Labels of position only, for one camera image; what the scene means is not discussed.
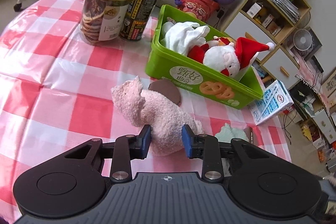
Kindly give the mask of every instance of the pretzel cookie picture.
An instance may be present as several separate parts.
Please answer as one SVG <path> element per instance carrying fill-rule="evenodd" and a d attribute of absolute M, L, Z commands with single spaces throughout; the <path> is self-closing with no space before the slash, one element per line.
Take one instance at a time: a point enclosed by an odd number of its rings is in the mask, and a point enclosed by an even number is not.
<path fill-rule="evenodd" d="M 206 95 L 215 95 L 220 100 L 229 100 L 235 96 L 232 89 L 221 82 L 203 82 L 200 84 L 199 90 Z"/>

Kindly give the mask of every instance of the white cabinet door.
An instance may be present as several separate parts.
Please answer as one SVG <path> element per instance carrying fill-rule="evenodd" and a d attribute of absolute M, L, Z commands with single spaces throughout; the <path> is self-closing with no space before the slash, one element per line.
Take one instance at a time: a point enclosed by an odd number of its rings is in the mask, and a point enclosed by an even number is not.
<path fill-rule="evenodd" d="M 256 41 L 266 44 L 273 42 L 262 30 L 260 30 L 251 20 L 246 18 L 242 13 L 238 13 L 230 25 L 224 30 L 230 37 L 237 39 L 238 37 L 245 37 L 248 33 Z M 261 61 L 269 52 L 260 52 L 257 58 Z"/>
<path fill-rule="evenodd" d="M 299 69 L 288 58 L 288 56 L 279 48 L 275 54 L 263 65 L 276 79 L 283 82 L 287 89 L 293 87 L 299 79 L 295 77 Z"/>
<path fill-rule="evenodd" d="M 335 129 L 324 109 L 319 110 L 313 119 L 329 143 L 336 141 Z"/>

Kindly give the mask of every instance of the green container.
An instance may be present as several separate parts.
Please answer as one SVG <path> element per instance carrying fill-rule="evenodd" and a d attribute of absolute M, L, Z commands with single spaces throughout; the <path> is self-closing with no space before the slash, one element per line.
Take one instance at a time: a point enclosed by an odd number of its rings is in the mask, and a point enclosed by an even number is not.
<path fill-rule="evenodd" d="M 238 82 L 162 45 L 161 26 L 167 22 L 167 17 L 171 17 L 176 22 L 192 21 L 199 23 L 201 26 L 206 25 L 204 22 L 170 5 L 163 5 L 152 41 L 152 51 L 145 69 L 146 74 L 156 79 L 170 79 L 176 86 L 182 89 L 189 90 L 236 109 L 243 108 L 255 99 L 263 98 L 263 91 L 252 68 L 249 68 L 240 82 Z M 210 32 L 206 36 L 207 41 L 212 40 L 214 35 L 228 37 L 227 34 L 223 34 L 211 26 L 209 27 Z M 217 95 L 204 94 L 204 92 L 209 93 L 205 89 L 212 85 L 219 85 L 221 90 L 223 88 L 226 89 Z"/>

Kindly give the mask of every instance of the silver bolt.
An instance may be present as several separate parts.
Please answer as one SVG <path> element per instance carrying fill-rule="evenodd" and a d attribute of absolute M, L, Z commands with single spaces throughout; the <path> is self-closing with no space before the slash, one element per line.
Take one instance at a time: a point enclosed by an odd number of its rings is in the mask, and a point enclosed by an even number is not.
<path fill-rule="evenodd" d="M 118 171 L 112 174 L 112 178 L 117 179 L 117 180 L 126 179 L 127 177 L 128 177 L 128 173 L 124 171 Z"/>
<path fill-rule="evenodd" d="M 209 171 L 205 173 L 205 177 L 211 180 L 219 179 L 221 178 L 221 176 L 222 176 L 221 173 L 217 171 Z"/>

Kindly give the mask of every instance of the santa claus plush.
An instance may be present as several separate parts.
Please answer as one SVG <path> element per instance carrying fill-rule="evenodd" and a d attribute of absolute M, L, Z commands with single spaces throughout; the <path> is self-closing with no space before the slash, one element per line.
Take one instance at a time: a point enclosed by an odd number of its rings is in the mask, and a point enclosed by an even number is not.
<path fill-rule="evenodd" d="M 194 46 L 189 51 L 188 57 L 240 81 L 259 52 L 273 49 L 272 42 L 262 44 L 245 37 L 239 37 L 234 44 L 231 38 L 214 37 L 214 40 L 202 46 Z"/>

